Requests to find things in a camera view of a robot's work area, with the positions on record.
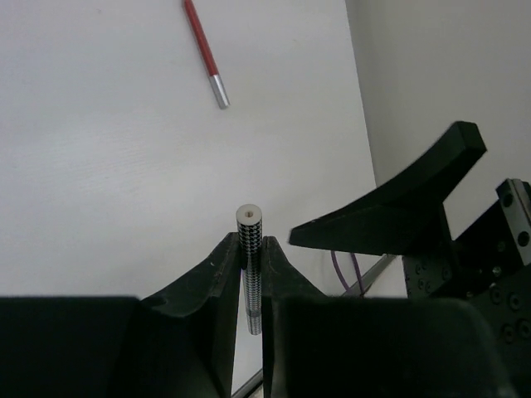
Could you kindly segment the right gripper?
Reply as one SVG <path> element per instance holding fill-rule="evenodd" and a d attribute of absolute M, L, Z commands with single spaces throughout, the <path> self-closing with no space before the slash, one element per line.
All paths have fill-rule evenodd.
<path fill-rule="evenodd" d="M 414 163 L 337 211 L 296 226 L 294 246 L 406 253 L 485 154 L 477 124 L 454 122 Z M 491 326 L 514 387 L 530 395 L 530 185 L 507 179 L 497 201 L 451 243 L 402 258 L 407 296 L 464 299 Z"/>

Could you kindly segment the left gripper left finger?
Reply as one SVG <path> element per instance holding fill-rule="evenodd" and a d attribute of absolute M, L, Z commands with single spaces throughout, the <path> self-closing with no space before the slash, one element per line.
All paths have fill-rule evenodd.
<path fill-rule="evenodd" d="M 228 397 L 238 261 L 231 233 L 147 298 L 2 298 L 2 396 Z"/>

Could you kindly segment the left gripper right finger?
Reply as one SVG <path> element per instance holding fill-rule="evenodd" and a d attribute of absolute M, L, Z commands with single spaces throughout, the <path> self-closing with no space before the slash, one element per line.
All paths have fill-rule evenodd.
<path fill-rule="evenodd" d="M 272 298 L 336 297 L 322 294 L 287 260 L 276 238 L 263 240 L 262 333 Z M 486 321 L 455 299 L 371 298 L 371 308 L 348 332 L 353 349 L 334 354 L 323 370 L 302 372 L 296 386 L 273 390 L 263 346 L 267 397 L 511 397 L 514 386 Z"/>

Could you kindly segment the grey eyeliner pencil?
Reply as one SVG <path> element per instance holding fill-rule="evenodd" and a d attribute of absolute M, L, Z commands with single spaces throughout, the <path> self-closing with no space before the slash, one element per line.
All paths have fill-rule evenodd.
<path fill-rule="evenodd" d="M 236 211 L 236 224 L 241 249 L 241 269 L 246 305 L 246 319 L 251 335 L 261 334 L 261 246 L 262 211 L 245 204 Z"/>

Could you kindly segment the red lip gloss silver cap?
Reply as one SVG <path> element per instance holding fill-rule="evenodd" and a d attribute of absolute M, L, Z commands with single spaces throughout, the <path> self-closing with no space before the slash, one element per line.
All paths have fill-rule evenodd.
<path fill-rule="evenodd" d="M 192 34 L 197 43 L 197 48 L 205 65 L 209 82 L 212 87 L 213 94 L 216 98 L 218 107 L 220 109 L 227 109 L 230 106 L 230 101 L 227 91 L 222 82 L 221 75 L 217 68 L 217 63 L 212 54 L 206 34 L 202 28 L 201 21 L 198 17 L 197 10 L 192 0 L 183 0 L 183 9 L 188 18 Z"/>

